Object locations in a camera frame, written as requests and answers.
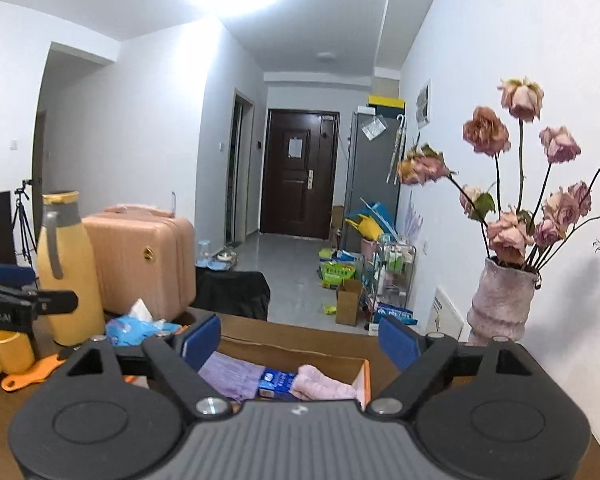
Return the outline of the dark brown entrance door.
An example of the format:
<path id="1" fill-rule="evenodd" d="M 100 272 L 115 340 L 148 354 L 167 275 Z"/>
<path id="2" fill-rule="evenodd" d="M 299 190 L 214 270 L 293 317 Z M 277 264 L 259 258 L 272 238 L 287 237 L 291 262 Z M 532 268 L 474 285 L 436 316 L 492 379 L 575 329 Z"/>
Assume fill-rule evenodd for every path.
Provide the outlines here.
<path id="1" fill-rule="evenodd" d="M 324 240 L 332 216 L 340 114 L 270 110 L 260 231 Z"/>

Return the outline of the yellow watering can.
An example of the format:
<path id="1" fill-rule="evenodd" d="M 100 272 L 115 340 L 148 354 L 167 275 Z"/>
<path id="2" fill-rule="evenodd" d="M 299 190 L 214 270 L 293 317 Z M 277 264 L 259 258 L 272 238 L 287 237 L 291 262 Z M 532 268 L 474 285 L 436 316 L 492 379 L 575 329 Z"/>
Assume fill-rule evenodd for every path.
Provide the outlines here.
<path id="1" fill-rule="evenodd" d="M 355 218 L 345 218 L 344 223 L 355 229 L 360 237 L 369 242 L 377 242 L 384 230 L 377 221 L 367 214 L 358 214 Z"/>

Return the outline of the green basket on floor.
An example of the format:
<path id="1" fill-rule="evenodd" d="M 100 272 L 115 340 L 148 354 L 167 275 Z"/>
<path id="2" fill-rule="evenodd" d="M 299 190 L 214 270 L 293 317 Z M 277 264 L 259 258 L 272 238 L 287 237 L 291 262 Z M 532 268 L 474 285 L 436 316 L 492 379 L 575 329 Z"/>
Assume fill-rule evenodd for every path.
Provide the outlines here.
<path id="1" fill-rule="evenodd" d="M 321 263 L 321 284 L 327 289 L 337 289 L 344 281 L 352 280 L 355 276 L 355 266 L 339 261 L 324 261 Z"/>

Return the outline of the dried pink roses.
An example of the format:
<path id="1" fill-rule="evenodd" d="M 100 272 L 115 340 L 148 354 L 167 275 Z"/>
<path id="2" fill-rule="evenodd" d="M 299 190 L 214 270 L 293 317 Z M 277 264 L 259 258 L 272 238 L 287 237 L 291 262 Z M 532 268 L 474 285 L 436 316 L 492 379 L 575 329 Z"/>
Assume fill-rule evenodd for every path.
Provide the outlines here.
<path id="1" fill-rule="evenodd" d="M 501 80 L 498 92 L 501 108 L 513 118 L 516 132 L 510 133 L 502 118 L 488 106 L 476 107 L 462 128 L 462 139 L 472 151 L 494 163 L 490 188 L 460 184 L 443 153 L 420 141 L 396 161 L 396 177 L 408 186 L 440 180 L 451 183 L 457 189 L 465 217 L 480 226 L 488 259 L 502 268 L 539 276 L 577 230 L 590 222 L 600 222 L 600 215 L 591 214 L 592 188 L 600 178 L 600 166 L 591 180 L 548 192 L 552 169 L 574 162 L 582 150 L 567 127 L 541 129 L 539 142 L 546 170 L 538 197 L 527 204 L 524 138 L 529 127 L 541 118 L 544 91 L 524 77 Z M 593 247 L 600 254 L 600 237 Z"/>

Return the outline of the red orange cardboard box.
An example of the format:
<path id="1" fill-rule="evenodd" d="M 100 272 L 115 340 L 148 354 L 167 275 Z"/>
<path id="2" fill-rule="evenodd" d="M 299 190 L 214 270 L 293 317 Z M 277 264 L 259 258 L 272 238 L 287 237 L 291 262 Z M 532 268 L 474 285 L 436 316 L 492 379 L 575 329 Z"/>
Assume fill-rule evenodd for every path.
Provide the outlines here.
<path id="1" fill-rule="evenodd" d="M 215 352 L 295 375 L 300 366 L 309 364 L 324 375 L 338 380 L 338 382 L 355 386 L 364 392 L 362 402 L 357 400 L 339 401 L 354 401 L 364 408 L 370 400 L 370 363 L 366 359 L 330 356 L 315 351 L 287 349 L 275 344 L 261 344 L 230 337 L 221 337 L 221 342 Z M 204 398 L 220 399 L 226 403 L 235 404 L 243 404 L 247 401 L 283 401 L 261 399 L 256 396 L 254 399 L 238 403 L 222 396 L 176 353 L 176 335 L 150 336 L 138 346 L 117 348 L 116 355 L 121 360 L 125 375 L 145 375 L 148 377 L 151 387 L 183 402 L 192 403 L 194 400 Z M 285 402 L 313 401 L 295 398 Z"/>

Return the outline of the yellow ceramic mug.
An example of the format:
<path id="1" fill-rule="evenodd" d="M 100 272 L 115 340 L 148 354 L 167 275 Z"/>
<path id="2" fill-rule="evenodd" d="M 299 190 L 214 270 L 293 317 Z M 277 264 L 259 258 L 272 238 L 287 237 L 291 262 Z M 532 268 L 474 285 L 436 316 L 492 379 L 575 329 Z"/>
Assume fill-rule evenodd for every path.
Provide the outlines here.
<path id="1" fill-rule="evenodd" d="M 28 334 L 0 330 L 0 375 L 24 373 L 34 362 L 34 350 Z"/>

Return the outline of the lilac knit pouch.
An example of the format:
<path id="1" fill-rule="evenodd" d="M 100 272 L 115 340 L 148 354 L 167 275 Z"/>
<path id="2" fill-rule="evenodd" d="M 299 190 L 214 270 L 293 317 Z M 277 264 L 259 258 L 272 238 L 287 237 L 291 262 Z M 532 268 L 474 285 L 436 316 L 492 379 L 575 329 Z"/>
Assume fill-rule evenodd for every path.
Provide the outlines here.
<path id="1" fill-rule="evenodd" d="M 227 399 L 242 403 L 257 396 L 265 367 L 213 352 L 198 375 Z"/>

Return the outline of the pink ribbed suitcase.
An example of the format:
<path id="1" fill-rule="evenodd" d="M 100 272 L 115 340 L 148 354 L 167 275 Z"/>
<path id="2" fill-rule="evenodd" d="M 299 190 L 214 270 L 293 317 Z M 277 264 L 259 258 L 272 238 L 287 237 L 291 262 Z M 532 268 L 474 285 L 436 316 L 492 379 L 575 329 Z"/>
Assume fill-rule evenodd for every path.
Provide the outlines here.
<path id="1" fill-rule="evenodd" d="M 195 229 L 148 206 L 111 206 L 82 219 L 95 255 L 104 310 L 127 314 L 142 300 L 155 320 L 174 321 L 196 297 Z"/>

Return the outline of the yellow thermos jug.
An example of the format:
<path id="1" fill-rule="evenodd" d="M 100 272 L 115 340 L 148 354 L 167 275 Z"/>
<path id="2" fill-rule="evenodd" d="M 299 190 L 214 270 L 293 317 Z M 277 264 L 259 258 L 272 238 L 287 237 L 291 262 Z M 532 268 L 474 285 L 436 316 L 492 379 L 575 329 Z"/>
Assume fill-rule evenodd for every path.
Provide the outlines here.
<path id="1" fill-rule="evenodd" d="M 79 213 L 79 193 L 62 191 L 43 196 L 43 220 L 38 238 L 38 278 L 42 289 L 71 290 L 78 306 L 48 320 L 56 344 L 73 347 L 105 331 L 94 249 Z"/>

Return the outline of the yellow box on refrigerator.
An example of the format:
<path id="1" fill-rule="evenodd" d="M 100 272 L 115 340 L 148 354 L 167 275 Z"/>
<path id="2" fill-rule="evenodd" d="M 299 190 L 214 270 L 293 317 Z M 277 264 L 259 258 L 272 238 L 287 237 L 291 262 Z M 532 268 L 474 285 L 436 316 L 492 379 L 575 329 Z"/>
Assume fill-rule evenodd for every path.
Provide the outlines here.
<path id="1" fill-rule="evenodd" d="M 402 99 L 389 98 L 388 96 L 375 96 L 374 94 L 368 96 L 367 105 L 369 107 L 390 107 L 396 108 L 397 110 L 404 110 L 406 107 L 406 103 Z"/>

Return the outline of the lilac fluffy headband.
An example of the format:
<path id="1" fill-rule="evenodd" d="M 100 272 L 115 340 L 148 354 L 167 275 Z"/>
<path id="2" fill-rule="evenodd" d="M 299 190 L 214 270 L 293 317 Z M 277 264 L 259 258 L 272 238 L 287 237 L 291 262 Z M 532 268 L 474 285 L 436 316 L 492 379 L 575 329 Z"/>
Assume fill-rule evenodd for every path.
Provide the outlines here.
<path id="1" fill-rule="evenodd" d="M 362 390 L 344 382 L 338 382 L 309 364 L 298 368 L 289 392 L 295 398 L 303 401 L 357 400 L 362 402 L 364 399 Z"/>

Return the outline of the blue tissue pack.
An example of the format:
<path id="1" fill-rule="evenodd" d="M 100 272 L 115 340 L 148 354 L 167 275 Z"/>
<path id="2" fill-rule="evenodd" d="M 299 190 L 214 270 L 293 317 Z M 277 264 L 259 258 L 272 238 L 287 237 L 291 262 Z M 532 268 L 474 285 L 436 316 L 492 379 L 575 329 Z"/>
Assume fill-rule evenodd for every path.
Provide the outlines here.
<path id="1" fill-rule="evenodd" d="M 174 334 L 180 330 L 180 324 L 154 318 L 148 307 L 139 299 L 129 312 L 112 318 L 106 324 L 105 335 L 114 347 L 138 346 L 142 341 L 158 333 Z"/>

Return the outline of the grey refrigerator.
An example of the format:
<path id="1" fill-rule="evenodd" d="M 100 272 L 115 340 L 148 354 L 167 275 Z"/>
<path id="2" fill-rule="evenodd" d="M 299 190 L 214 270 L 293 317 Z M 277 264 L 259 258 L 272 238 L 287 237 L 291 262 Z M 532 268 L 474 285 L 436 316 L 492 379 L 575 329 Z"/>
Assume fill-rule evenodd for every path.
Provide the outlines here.
<path id="1" fill-rule="evenodd" d="M 364 203 L 380 203 L 387 209 L 389 221 L 394 223 L 400 186 L 393 183 L 393 178 L 389 182 L 386 179 L 399 122 L 396 118 L 387 118 L 387 128 L 370 140 L 363 127 L 373 119 L 372 115 L 352 115 L 344 215 L 355 219 L 356 213 L 365 209 Z"/>

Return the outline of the blue small tissue packet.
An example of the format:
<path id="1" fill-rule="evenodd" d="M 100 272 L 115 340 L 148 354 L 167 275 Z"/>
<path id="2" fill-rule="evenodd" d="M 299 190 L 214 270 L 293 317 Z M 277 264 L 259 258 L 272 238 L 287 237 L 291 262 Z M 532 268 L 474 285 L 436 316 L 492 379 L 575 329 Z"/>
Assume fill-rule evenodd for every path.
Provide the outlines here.
<path id="1" fill-rule="evenodd" d="M 265 367 L 258 382 L 257 397 L 268 400 L 294 400 L 296 397 L 291 392 L 294 378 L 294 373 Z"/>

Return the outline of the small brown cardboard box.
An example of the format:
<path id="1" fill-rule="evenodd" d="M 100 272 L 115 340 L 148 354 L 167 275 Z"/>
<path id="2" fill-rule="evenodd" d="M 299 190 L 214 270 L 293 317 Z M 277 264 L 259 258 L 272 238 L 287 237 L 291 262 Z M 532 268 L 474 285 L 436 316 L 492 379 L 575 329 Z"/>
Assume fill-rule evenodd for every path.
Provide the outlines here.
<path id="1" fill-rule="evenodd" d="M 355 326 L 358 324 L 358 310 L 363 286 L 359 280 L 344 280 L 336 290 L 337 312 L 336 323 L 340 325 Z"/>

